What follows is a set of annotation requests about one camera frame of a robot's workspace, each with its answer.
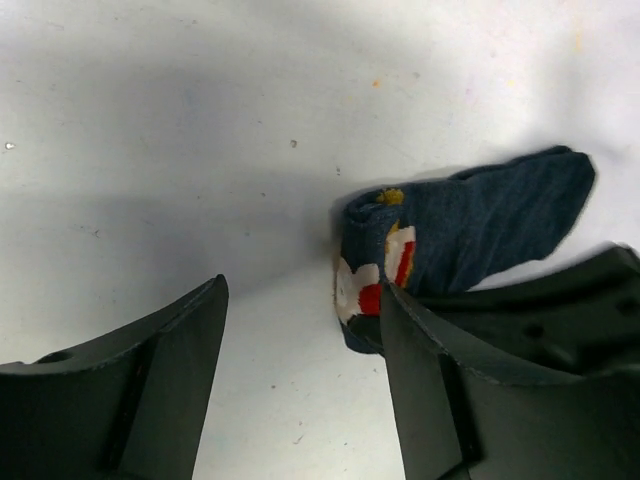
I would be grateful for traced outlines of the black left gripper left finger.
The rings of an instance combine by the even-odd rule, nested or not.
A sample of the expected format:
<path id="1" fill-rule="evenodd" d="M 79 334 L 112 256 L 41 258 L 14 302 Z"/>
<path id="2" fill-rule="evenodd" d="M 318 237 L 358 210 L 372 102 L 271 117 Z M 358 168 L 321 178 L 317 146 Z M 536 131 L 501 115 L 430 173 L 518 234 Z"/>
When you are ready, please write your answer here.
<path id="1" fill-rule="evenodd" d="M 1 368 L 5 479 L 189 479 L 228 308 L 223 276 L 82 344 Z"/>

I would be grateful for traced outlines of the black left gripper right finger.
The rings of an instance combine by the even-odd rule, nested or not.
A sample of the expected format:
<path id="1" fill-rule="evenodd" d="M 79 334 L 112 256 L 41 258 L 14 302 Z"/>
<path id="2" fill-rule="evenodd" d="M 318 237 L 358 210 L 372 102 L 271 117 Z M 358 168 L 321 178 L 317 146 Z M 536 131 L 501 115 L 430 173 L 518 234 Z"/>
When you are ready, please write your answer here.
<path id="1" fill-rule="evenodd" d="M 637 342 L 569 373 L 488 344 L 394 287 L 380 323 L 407 478 L 638 477 Z"/>

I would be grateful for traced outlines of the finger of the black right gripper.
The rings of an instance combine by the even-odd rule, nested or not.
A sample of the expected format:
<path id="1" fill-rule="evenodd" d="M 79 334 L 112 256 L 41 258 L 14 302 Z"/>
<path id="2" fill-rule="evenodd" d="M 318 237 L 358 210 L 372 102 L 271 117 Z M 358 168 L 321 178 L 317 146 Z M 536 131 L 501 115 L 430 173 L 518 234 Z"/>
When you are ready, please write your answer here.
<path id="1" fill-rule="evenodd" d="M 639 256 L 612 244 L 546 276 L 444 297 L 394 297 L 443 382 L 639 380 Z"/>

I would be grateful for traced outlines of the navy santa sock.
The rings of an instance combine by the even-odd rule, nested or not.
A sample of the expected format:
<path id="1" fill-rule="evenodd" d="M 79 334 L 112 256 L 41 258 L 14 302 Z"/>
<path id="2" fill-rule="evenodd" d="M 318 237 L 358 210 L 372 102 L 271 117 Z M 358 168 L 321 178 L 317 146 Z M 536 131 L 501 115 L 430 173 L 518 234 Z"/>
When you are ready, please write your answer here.
<path id="1" fill-rule="evenodd" d="M 335 268 L 335 311 L 346 346 L 383 354 L 379 315 L 387 284 L 414 297 L 457 294 L 551 255 L 595 179 L 587 154 L 554 146 L 349 201 L 340 214 Z"/>

